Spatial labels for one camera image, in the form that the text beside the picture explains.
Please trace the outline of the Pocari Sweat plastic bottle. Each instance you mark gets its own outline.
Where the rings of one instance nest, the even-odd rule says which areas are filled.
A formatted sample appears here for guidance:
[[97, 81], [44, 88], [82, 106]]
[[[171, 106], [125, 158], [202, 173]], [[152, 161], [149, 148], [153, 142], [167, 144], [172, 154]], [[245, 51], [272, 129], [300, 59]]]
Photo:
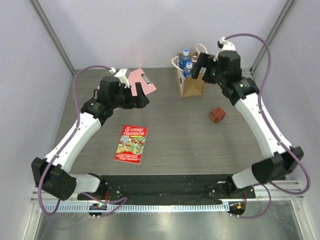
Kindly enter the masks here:
[[179, 55], [179, 67], [183, 70], [186, 67], [187, 62], [191, 60], [190, 51], [185, 48], [182, 54]]

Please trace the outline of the small water bottle blue cap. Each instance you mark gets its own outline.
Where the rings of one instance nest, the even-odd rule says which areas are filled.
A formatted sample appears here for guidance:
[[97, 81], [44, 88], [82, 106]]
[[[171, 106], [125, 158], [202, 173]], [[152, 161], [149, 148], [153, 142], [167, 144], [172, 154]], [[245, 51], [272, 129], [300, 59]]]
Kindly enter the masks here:
[[183, 68], [183, 76], [188, 78], [192, 75], [191, 70], [193, 68], [193, 63], [191, 61], [187, 61], [185, 67]]

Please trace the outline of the burlap canvas tote bag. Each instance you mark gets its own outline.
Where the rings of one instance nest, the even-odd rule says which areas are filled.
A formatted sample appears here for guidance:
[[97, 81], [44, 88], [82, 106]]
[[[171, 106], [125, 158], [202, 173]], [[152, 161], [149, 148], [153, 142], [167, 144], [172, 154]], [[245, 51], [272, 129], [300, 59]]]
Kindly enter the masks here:
[[[208, 52], [206, 47], [203, 44], [200, 44], [200, 43], [197, 44], [195, 46], [195, 52], [191, 52], [189, 50], [190, 56], [191, 56], [191, 59], [190, 59], [191, 62], [192, 62], [192, 57], [198, 58], [199, 54], [201, 53], [199, 50], [199, 47], [201, 47], [205, 53]], [[197, 79], [194, 79], [191, 76], [185, 78], [183, 75], [183, 69], [179, 67], [179, 56], [182, 53], [183, 51], [179, 52], [177, 56], [171, 59], [171, 64], [175, 68], [175, 75], [176, 75], [179, 95], [181, 98], [203, 96], [205, 91], [205, 82], [202, 81], [202, 77], [205, 70], [201, 68]]]

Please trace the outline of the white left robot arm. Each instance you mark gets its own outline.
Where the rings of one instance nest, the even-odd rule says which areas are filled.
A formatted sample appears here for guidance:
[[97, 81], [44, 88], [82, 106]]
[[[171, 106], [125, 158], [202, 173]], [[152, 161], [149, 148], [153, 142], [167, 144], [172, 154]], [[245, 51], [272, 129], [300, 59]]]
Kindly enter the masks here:
[[102, 194], [106, 190], [104, 180], [97, 174], [70, 175], [69, 172], [82, 148], [115, 109], [142, 109], [150, 102], [141, 83], [135, 83], [135, 90], [136, 95], [133, 95], [132, 87], [115, 76], [100, 81], [99, 89], [95, 90], [97, 96], [84, 103], [72, 128], [55, 149], [43, 159], [37, 157], [32, 161], [31, 169], [39, 191], [65, 201], [72, 194]]

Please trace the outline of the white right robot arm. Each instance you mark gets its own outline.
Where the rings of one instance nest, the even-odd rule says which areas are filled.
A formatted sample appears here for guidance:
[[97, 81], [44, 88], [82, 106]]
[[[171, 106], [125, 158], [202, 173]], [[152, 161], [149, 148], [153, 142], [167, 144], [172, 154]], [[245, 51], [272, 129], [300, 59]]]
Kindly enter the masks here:
[[255, 184], [266, 184], [293, 172], [304, 152], [293, 147], [282, 135], [273, 119], [259, 100], [256, 83], [242, 74], [241, 57], [235, 50], [221, 51], [217, 55], [201, 52], [191, 77], [196, 79], [205, 69], [202, 80], [217, 84], [222, 94], [241, 113], [253, 132], [263, 160], [227, 177], [226, 187], [233, 193], [243, 192]]

